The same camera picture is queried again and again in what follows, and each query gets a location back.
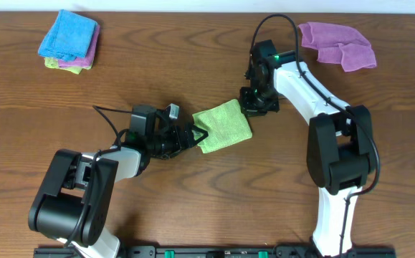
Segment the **light green microfiber cloth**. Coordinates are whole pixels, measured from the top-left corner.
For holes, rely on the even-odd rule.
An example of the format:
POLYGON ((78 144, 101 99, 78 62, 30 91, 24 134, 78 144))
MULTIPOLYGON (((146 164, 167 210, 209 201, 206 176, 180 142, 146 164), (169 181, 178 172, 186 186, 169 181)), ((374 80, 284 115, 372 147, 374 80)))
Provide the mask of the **light green microfiber cloth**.
POLYGON ((203 154, 252 138, 252 130, 237 99, 193 115, 194 125, 209 136, 197 144, 203 154))

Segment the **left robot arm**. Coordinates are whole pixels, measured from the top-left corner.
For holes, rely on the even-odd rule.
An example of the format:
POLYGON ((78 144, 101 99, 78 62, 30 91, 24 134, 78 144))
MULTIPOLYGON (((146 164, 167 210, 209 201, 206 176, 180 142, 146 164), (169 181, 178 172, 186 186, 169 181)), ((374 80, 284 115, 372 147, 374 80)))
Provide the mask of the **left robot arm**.
POLYGON ((29 229, 75 249, 81 257, 124 257, 125 247, 105 227, 114 185, 139 176, 150 159, 173 158, 208 135, 192 123, 185 128, 128 128, 107 150, 58 150, 29 209, 29 229))

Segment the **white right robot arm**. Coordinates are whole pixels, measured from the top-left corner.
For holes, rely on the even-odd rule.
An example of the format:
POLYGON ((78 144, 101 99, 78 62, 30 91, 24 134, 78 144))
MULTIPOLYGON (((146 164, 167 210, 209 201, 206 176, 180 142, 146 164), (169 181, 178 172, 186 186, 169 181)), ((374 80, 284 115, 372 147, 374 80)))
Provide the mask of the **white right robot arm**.
POLYGON ((247 117, 277 112, 283 95, 309 126, 307 169, 318 187, 318 219, 312 235, 321 257, 351 254, 353 210, 368 175, 378 168, 371 115, 329 92, 295 52, 251 54, 240 90, 247 117))

